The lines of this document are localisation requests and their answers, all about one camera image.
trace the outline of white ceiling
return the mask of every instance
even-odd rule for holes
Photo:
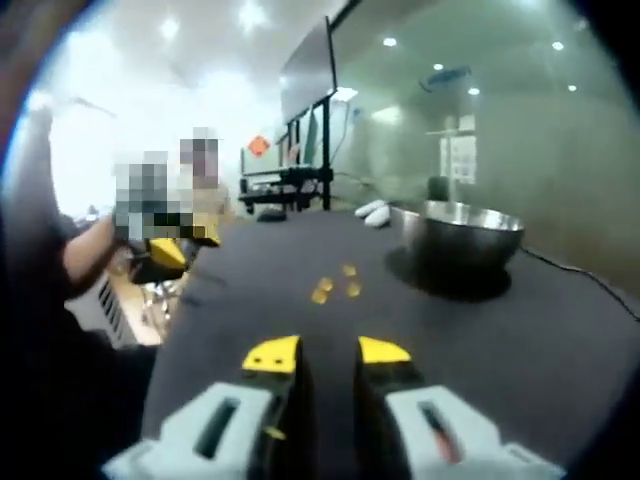
[[[344,3],[100,2],[64,37],[37,88],[62,104],[81,97],[120,119],[188,116],[191,126],[246,139],[278,119],[277,78],[288,56]]]

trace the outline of person's arm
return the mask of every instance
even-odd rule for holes
[[[121,246],[116,240],[111,215],[94,223],[86,232],[64,246],[62,265],[68,281],[70,298],[86,292],[98,280]]]

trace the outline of monitor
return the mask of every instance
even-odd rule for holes
[[[285,123],[337,89],[329,18],[324,17],[296,48],[280,73],[280,98]]]

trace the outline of black cable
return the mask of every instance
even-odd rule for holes
[[[531,255],[534,258],[537,258],[538,260],[543,261],[544,263],[546,263],[547,265],[551,265],[553,267],[559,268],[560,270],[564,270],[565,272],[572,272],[572,273],[579,273],[581,275],[585,275],[586,277],[590,278],[591,280],[593,280],[594,282],[596,282],[600,288],[602,288],[605,292],[607,292],[609,295],[611,295],[614,300],[616,300],[616,302],[618,302],[618,304],[620,306],[622,306],[622,308],[624,308],[627,313],[629,313],[629,315],[631,315],[637,322],[640,322],[640,315],[638,315],[638,313],[636,313],[630,306],[629,304],[624,300],[624,298],[622,298],[622,296],[620,294],[618,294],[615,290],[613,290],[606,281],[604,281],[603,279],[601,279],[600,277],[598,277],[595,273],[593,272],[589,272],[587,270],[583,270],[581,268],[578,267],[573,267],[570,265],[561,265],[557,262],[554,262],[553,260],[551,260],[550,258],[545,257],[544,255],[538,253],[538,252],[534,252],[528,248],[525,247],[520,247],[525,253],[527,253],[528,255]]]

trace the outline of white object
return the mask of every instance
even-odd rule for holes
[[[380,228],[388,224],[390,218],[391,211],[389,209],[389,205],[384,205],[365,218],[364,224],[367,227]]]
[[[384,200],[374,200],[371,203],[367,203],[356,210],[356,217],[365,218],[371,215],[377,209],[384,207],[387,204]]]

